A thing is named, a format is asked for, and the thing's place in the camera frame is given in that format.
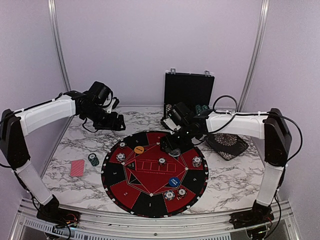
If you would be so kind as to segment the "white chip stack seat eight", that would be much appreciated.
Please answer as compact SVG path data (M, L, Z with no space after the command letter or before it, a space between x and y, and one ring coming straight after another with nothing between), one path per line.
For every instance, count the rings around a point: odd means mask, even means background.
M201 165L202 165L202 158L199 157L199 156L195 156L195 157L192 159L192 166L193 166L194 168L199 168Z

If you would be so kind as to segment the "red chip stack mat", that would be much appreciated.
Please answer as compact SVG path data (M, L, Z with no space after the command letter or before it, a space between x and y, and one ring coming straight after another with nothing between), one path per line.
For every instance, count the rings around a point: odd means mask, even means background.
M164 166L166 163L167 163L167 160L165 158L161 157L158 159L158 164L160 166Z

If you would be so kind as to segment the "orange dealer button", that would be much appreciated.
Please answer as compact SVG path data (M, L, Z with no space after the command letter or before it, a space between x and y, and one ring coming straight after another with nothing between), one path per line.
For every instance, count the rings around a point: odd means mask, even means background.
M136 147L134 148L134 152L135 152L136 154L142 154L144 151L145 151L145 149L144 149L143 146L136 146Z

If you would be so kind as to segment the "green poker chip stack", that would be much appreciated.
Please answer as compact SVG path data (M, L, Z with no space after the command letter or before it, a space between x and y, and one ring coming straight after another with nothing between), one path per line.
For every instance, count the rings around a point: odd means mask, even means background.
M87 158L93 167L98 166L100 163L100 161L95 153L90 153Z

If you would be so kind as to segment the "white chip stack seat four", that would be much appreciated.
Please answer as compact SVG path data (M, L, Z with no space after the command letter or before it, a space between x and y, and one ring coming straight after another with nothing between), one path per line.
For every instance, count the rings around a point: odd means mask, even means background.
M126 159L126 155L123 153L123 152L120 152L116 155L116 160L119 162L119 163L122 163L124 162Z

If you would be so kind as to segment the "red chip stack seat ten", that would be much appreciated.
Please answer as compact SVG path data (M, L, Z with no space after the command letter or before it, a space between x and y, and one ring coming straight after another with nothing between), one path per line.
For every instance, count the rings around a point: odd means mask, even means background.
M179 188L177 191L177 198L182 199L187 195L187 191L183 188Z

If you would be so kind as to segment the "white chip stack seat ten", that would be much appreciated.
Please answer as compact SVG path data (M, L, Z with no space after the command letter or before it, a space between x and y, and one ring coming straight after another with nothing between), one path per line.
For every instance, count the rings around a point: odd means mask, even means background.
M171 190L166 191L166 192L164 193L164 198L165 198L166 200L168 200L168 201L171 201L171 200L173 200L173 199L175 198L175 193L174 193L173 191L171 191Z

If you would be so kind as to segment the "clear round button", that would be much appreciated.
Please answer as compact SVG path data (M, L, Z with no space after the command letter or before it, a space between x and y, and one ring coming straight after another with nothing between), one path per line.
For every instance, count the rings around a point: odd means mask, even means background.
M168 154L172 157L178 157L181 154L181 152L179 149L175 149L175 150L170 151Z

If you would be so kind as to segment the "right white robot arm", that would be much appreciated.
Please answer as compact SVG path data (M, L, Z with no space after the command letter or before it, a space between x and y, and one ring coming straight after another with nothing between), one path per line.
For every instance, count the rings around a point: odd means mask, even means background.
M264 175L255 200L257 206L248 212L247 219L252 224L258 224L267 216L266 207L271 205L279 188L290 159L292 142L285 117L279 109L255 113L220 113L206 109L194 114L175 106L164 123L172 129L160 140L160 149L165 153L191 147L194 137L207 134L244 135L264 140Z

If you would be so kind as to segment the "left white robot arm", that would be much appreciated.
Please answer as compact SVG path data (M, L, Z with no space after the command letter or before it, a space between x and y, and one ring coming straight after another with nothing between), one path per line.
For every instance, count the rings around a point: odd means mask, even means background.
M90 119L96 130L126 129L124 116L111 107L97 104L88 91L72 90L36 106L16 111L7 109L2 113L0 149L17 179L45 206L43 213L53 223L63 219L63 211L50 203L54 196L31 163L25 137L43 126L72 116Z

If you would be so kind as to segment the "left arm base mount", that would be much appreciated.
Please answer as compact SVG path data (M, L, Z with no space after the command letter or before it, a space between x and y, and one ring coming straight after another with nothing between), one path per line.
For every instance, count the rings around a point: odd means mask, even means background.
M36 217L57 225L57 228L77 227L80 213L75 210L60 207L56 198L52 198L47 204L38 204Z

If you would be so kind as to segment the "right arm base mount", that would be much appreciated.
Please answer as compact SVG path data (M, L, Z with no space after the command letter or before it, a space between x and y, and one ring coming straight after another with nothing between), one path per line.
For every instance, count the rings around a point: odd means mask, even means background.
M255 200L251 209L232 213L229 222L234 229L240 229L272 222L274 219L271 206L261 205Z

